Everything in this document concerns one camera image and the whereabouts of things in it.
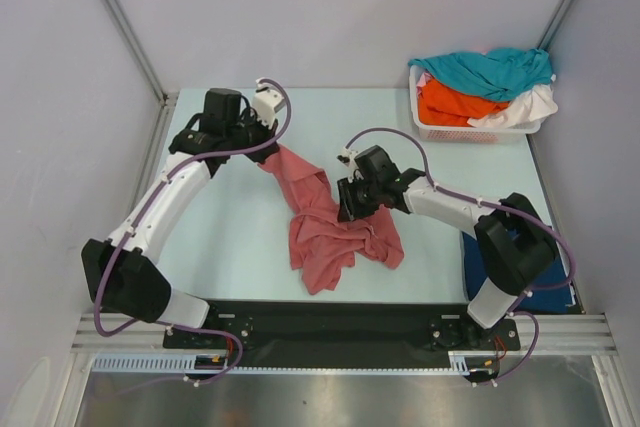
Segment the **pink polo shirt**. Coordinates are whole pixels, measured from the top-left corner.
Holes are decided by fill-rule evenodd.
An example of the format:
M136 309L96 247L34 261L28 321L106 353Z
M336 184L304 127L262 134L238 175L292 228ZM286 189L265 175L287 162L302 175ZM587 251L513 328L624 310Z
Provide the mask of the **pink polo shirt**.
M342 270L361 255L394 270L404 260L400 235L387 208L356 221L338 221L339 205L333 199L326 172L284 146L259 167L277 181L293 212L289 222L290 265L301 272L307 292L333 291Z

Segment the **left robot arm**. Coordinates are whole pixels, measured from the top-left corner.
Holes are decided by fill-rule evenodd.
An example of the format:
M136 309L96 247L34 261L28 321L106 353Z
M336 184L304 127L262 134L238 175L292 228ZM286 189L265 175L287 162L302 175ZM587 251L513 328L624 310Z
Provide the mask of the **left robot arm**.
M207 301L171 286L157 267L169 235L189 204L231 157L263 163L279 149L288 125L277 120L291 102L275 81L260 79L253 97L225 88L205 93L203 108L174 136L158 177L133 211L103 240L90 239L81 251L94 304L94 324L103 336L104 309L131 323L185 328L197 345L214 344L220 321Z

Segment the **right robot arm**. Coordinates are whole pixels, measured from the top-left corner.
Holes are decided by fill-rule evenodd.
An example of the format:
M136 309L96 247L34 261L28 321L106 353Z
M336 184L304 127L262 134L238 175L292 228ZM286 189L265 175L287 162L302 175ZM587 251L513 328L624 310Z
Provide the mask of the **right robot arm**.
M364 219L384 206L443 222L477 242L486 272L461 323L463 340L484 348L504 318L534 281L558 258L557 241L529 199L513 193L485 201L438 184L426 170L400 171L380 146L337 156L349 175L337 182L338 220Z

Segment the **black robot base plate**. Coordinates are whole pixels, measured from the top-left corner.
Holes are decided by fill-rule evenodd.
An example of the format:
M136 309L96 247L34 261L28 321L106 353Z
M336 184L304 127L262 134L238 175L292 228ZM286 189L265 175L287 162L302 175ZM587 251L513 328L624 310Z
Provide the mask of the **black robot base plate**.
M521 348L514 321L484 330L463 304L216 300L211 307L210 334L175 330L164 348L222 350L230 333L241 342L232 353L243 367L347 370L436 368L453 351L488 357L497 347Z

